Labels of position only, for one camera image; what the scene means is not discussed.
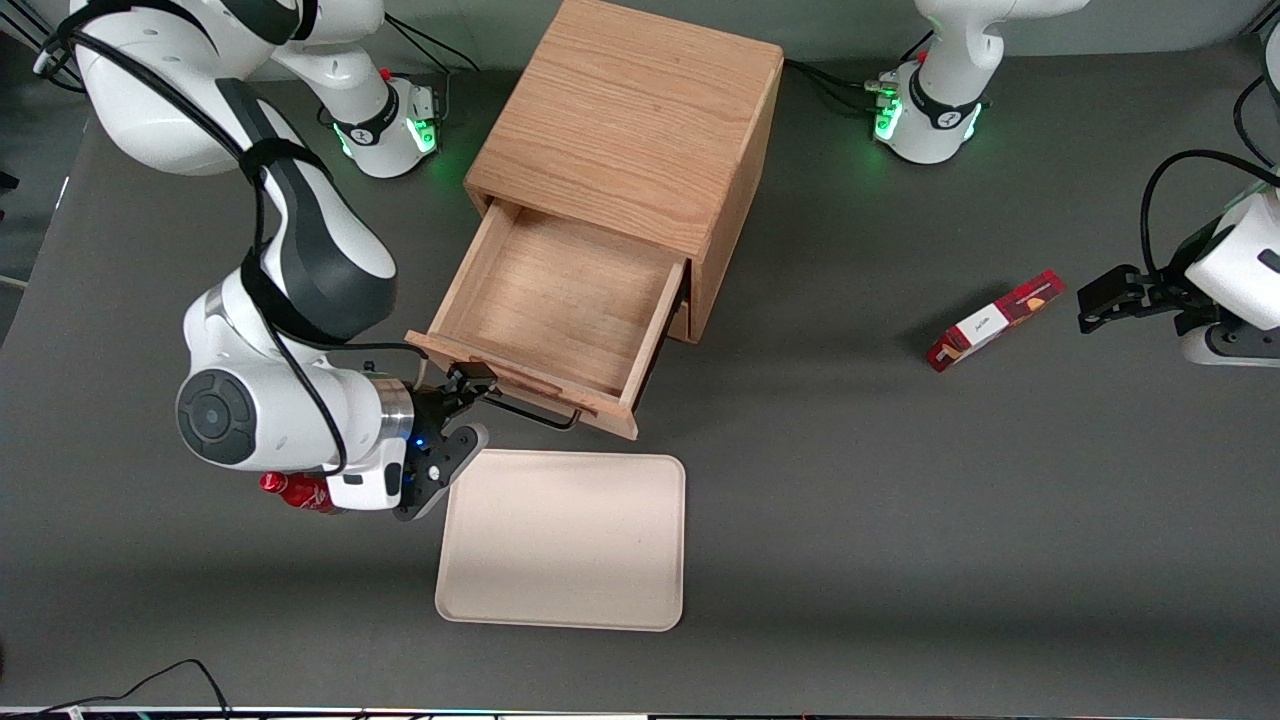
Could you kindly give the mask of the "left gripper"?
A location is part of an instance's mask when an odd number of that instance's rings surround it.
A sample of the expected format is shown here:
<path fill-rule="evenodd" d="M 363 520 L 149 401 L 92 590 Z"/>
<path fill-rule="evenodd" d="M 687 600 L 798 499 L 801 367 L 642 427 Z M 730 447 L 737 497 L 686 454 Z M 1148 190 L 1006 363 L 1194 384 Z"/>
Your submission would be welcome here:
<path fill-rule="evenodd" d="M 1242 193 L 1213 225 L 1211 243 L 1187 269 L 1216 304 L 1262 331 L 1279 325 L 1279 197 L 1274 187 Z M 1119 265 L 1098 278 L 1101 301 L 1080 301 L 1080 333 L 1121 319 L 1172 313 L 1178 336 L 1216 323 L 1216 304 L 1189 299 L 1180 275 Z M 1114 302 L 1103 305 L 1102 302 Z"/>

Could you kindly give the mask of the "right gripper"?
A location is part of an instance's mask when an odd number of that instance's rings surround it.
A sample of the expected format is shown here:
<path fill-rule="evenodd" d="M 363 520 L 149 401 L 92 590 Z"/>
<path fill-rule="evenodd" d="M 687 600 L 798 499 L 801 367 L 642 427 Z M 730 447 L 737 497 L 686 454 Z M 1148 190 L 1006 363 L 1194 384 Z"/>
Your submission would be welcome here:
<path fill-rule="evenodd" d="M 498 384 L 485 363 L 453 363 L 445 370 L 445 397 L 471 406 Z M 326 479 L 333 503 L 351 511 L 396 511 L 396 519 L 425 518 L 489 445 L 483 424 L 444 436 L 448 413 L 439 389 L 408 386 L 357 386 L 339 411 L 347 462 Z"/>

